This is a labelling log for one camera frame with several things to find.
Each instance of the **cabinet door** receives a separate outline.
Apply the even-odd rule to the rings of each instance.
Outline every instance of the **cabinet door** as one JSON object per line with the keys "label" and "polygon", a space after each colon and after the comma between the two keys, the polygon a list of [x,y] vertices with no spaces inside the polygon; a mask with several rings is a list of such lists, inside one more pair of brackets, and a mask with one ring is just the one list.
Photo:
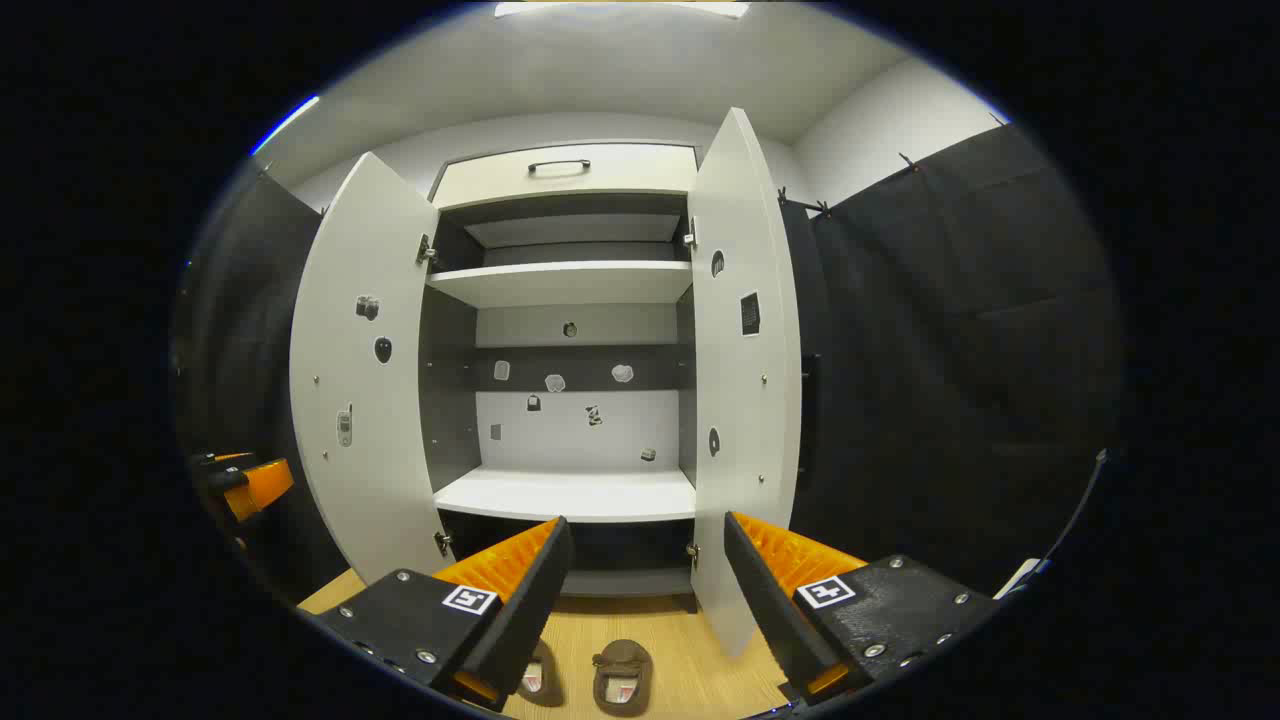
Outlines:
{"label": "cabinet door", "polygon": [[[791,521],[800,451],[800,325],[777,190],[751,123],[733,108],[689,214],[698,350],[694,592],[726,655],[755,621],[724,556],[724,512]],[[718,441],[713,446],[712,432]]]}
{"label": "cabinet door", "polygon": [[430,574],[453,562],[434,538],[442,527],[417,395],[426,264],[416,258],[438,219],[366,152],[316,231],[293,310],[289,398],[303,470],[329,533],[365,583],[397,568]]}

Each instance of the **door hinge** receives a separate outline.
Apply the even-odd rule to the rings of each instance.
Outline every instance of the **door hinge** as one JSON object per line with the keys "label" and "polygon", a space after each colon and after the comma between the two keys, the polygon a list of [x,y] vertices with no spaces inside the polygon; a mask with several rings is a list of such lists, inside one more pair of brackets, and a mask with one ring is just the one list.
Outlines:
{"label": "door hinge", "polygon": [[685,247],[690,251],[698,250],[698,231],[694,229],[695,219],[692,215],[689,217],[689,232],[685,233]]}
{"label": "door hinge", "polygon": [[426,237],[426,233],[422,233],[422,240],[417,243],[417,258],[413,260],[413,264],[421,265],[429,258],[435,258],[435,249],[431,247],[431,241]]}
{"label": "door hinge", "polygon": [[453,544],[453,536],[447,536],[440,530],[435,532],[435,547],[440,551],[440,557],[449,556],[449,547]]}

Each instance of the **shoe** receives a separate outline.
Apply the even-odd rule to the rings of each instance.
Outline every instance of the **shoe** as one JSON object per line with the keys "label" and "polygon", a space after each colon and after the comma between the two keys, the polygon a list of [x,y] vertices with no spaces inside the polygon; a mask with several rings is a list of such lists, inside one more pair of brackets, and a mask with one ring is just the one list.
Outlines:
{"label": "shoe", "polygon": [[613,641],[591,657],[595,682],[591,694],[600,710],[617,717],[635,717],[649,707],[653,657],[635,641]]}
{"label": "shoe", "polygon": [[561,689],[559,670],[556,669],[556,659],[552,657],[552,648],[547,643],[538,641],[534,656],[529,659],[529,667],[525,676],[516,687],[516,694],[534,705],[543,707],[557,707],[564,702],[564,692]]}

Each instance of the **ceiling light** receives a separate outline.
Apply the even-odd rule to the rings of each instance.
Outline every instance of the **ceiling light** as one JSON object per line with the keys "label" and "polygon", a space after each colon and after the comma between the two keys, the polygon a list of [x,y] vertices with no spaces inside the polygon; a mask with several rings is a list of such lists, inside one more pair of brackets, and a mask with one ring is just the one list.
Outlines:
{"label": "ceiling light", "polygon": [[[498,6],[493,12],[493,17],[500,18],[503,15],[524,13],[526,10],[550,8],[553,5],[584,5],[584,3],[498,3]],[[724,15],[726,18],[741,18],[742,14],[746,13],[746,8],[750,3],[644,3],[644,5],[680,5],[682,8],[716,13],[717,15]]]}
{"label": "ceiling light", "polygon": [[293,120],[296,120],[296,119],[298,118],[298,115],[301,115],[302,113],[306,113],[307,110],[310,110],[310,109],[311,109],[311,106],[312,106],[312,105],[315,105],[315,104],[316,104],[316,102],[319,102],[319,101],[320,101],[320,96],[319,96],[319,95],[316,95],[316,96],[311,97],[311,100],[307,100],[306,102],[303,102],[303,104],[302,104],[302,105],[301,105],[301,106],[300,106],[300,108],[298,108],[297,110],[294,110],[294,111],[289,113],[289,117],[288,117],[288,118],[284,118],[284,122],[283,122],[283,123],[280,123],[280,124],[275,126],[275,129],[273,129],[273,131],[271,131],[271,132],[270,132],[270,133],[269,133],[269,135],[268,135],[266,137],[264,137],[264,138],[262,138],[262,142],[259,142],[259,143],[257,143],[257,147],[255,147],[255,149],[253,149],[253,150],[252,150],[252,151],[250,152],[250,155],[256,155],[256,154],[257,154],[257,151],[259,151],[259,150],[261,150],[264,145],[266,145],[266,141],[269,141],[269,140],[271,140],[273,137],[275,137],[275,133],[278,133],[278,132],[280,132],[282,129],[284,129],[284,127],[285,127],[285,126],[288,126],[289,123],[292,123]]}

